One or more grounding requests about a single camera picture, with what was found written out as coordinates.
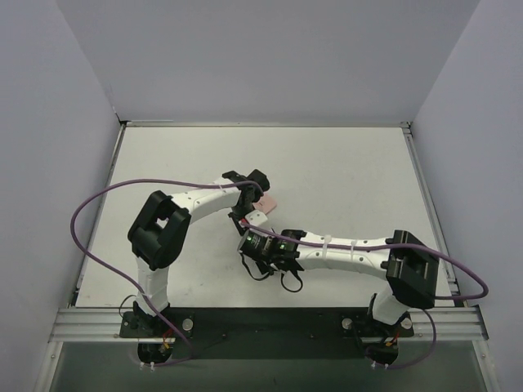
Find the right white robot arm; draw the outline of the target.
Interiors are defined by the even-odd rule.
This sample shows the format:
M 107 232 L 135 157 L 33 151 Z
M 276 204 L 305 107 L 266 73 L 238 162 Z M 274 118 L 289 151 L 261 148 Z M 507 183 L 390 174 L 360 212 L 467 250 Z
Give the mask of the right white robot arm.
M 276 272 L 297 278 L 310 270 L 336 270 L 378 278 L 384 288 L 371 296 L 364 330 L 390 336 L 411 309 L 430 310 L 436 302 L 439 261 L 410 232 L 391 237 L 345 239 L 300 229 L 280 234 L 245 229 L 238 252 L 254 261 L 263 278 Z

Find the pink cased phone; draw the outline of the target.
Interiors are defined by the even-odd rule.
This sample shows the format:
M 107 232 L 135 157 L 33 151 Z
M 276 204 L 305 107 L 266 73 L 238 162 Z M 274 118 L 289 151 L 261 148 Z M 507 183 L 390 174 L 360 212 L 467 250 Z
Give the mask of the pink cased phone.
M 253 206 L 256 210 L 269 215 L 277 208 L 277 202 L 268 193 L 265 193 L 257 202 L 253 203 Z

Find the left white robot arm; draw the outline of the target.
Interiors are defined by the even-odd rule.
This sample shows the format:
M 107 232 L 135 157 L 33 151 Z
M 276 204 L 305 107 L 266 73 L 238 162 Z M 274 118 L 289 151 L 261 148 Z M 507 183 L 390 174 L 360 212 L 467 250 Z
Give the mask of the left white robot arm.
M 202 189 L 171 195 L 153 192 L 127 234 L 143 291 L 137 294 L 132 311 L 122 315 L 120 336 L 157 337 L 168 331 L 168 272 L 181 254 L 190 225 L 229 209 L 228 217 L 244 234 L 242 221 L 267 222 L 266 214 L 254 204 L 269 189 L 266 174 L 255 169 L 247 176 L 228 171 Z

